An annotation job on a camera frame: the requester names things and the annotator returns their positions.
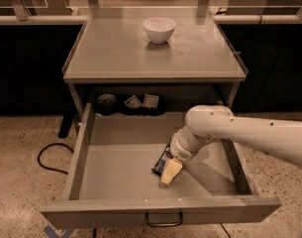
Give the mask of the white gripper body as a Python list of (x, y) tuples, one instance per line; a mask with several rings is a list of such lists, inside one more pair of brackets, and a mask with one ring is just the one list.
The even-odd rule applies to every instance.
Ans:
[(193, 134), (187, 126), (174, 133), (170, 140), (170, 152), (179, 161), (190, 161), (200, 149), (212, 142), (211, 137)]

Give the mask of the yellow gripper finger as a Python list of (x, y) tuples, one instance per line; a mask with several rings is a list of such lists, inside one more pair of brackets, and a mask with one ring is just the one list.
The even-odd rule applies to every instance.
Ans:
[(169, 159), (159, 178), (160, 186), (169, 186), (173, 179), (181, 172), (183, 164), (177, 159)]

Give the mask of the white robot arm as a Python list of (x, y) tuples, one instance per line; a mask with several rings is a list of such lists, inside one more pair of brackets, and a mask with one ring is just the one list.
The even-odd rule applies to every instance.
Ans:
[(215, 139), (229, 140), (302, 168), (302, 122), (237, 117), (225, 106), (198, 105), (187, 111), (185, 125), (172, 135), (159, 159), (159, 184), (170, 185), (183, 164)]

